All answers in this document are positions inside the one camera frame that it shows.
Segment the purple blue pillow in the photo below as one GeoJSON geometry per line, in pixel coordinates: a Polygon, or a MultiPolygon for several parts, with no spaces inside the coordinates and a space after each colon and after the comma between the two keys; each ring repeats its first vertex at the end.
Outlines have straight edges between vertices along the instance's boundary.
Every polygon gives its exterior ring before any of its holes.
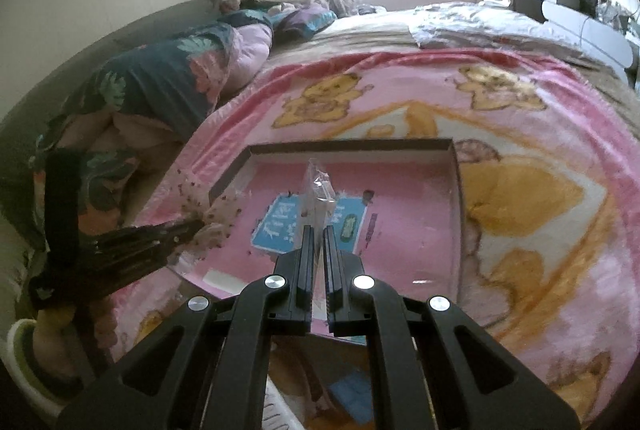
{"type": "Polygon", "coordinates": [[[273,16],[274,41],[308,41],[315,34],[328,28],[337,20],[337,15],[320,4],[311,4],[273,16]]]}

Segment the white rounded bench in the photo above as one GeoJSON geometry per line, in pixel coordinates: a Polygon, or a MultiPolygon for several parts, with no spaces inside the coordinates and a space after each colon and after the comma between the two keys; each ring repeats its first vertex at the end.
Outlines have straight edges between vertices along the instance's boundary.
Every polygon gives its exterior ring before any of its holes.
{"type": "Polygon", "coordinates": [[[611,26],[579,11],[579,0],[513,0],[514,10],[550,25],[582,52],[610,66],[630,88],[636,82],[638,46],[611,26]]]}

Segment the clear plastic jewelry bag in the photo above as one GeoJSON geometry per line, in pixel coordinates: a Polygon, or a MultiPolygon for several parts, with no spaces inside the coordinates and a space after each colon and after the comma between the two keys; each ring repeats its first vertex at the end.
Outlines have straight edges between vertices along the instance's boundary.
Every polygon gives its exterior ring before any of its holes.
{"type": "Polygon", "coordinates": [[[337,196],[331,178],[316,158],[308,161],[298,205],[302,226],[311,226],[316,234],[323,231],[335,211],[337,196]]]}

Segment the pink shallow cardboard box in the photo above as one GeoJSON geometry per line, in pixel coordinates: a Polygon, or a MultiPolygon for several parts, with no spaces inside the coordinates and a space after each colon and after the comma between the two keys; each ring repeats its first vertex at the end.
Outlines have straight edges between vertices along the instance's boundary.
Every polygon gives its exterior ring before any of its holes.
{"type": "Polygon", "coordinates": [[[219,298],[237,294],[302,240],[299,196],[308,161],[329,173],[337,196],[330,222],[338,249],[403,296],[457,298],[464,214],[454,144],[446,138],[254,145],[209,185],[209,197],[236,188],[242,212],[220,249],[171,265],[219,298]]]}

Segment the white crumpled sheet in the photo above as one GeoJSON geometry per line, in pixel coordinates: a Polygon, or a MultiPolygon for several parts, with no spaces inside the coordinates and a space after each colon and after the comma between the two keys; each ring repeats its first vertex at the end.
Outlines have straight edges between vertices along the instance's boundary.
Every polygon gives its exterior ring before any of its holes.
{"type": "Polygon", "coordinates": [[[498,48],[562,40],[550,26],[524,14],[469,2],[420,6],[408,24],[422,49],[498,48]]]}

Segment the dark floral duvet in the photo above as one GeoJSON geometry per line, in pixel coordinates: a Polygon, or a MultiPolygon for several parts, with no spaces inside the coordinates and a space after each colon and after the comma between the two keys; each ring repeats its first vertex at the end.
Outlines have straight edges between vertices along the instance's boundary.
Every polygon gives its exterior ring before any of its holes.
{"type": "Polygon", "coordinates": [[[219,101],[254,79],[272,38],[265,14],[237,12],[136,46],[96,68],[36,142],[37,224],[44,223],[47,156],[63,148],[80,156],[81,233],[102,234],[122,224],[131,183],[168,168],[219,101]]]}

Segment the blue jewelry box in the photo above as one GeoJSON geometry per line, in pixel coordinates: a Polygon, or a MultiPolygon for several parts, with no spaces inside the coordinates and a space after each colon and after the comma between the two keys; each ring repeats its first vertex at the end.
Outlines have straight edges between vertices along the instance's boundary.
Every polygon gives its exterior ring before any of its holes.
{"type": "Polygon", "coordinates": [[[330,384],[329,392],[357,424],[374,419],[371,380],[364,372],[350,372],[330,384]]]}

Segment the pink bear fleece blanket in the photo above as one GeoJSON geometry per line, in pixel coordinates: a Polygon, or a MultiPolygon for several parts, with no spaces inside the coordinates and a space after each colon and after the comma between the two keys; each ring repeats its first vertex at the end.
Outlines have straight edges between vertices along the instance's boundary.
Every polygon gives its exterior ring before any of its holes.
{"type": "Polygon", "coordinates": [[[296,239],[314,143],[338,243],[401,294],[462,309],[591,427],[639,355],[639,101],[603,70],[446,49],[346,54],[264,72],[195,131],[140,214],[201,205],[214,229],[118,298],[118,354],[162,322],[182,280],[237,294],[296,239]],[[384,142],[434,141],[406,154],[384,142]]]}

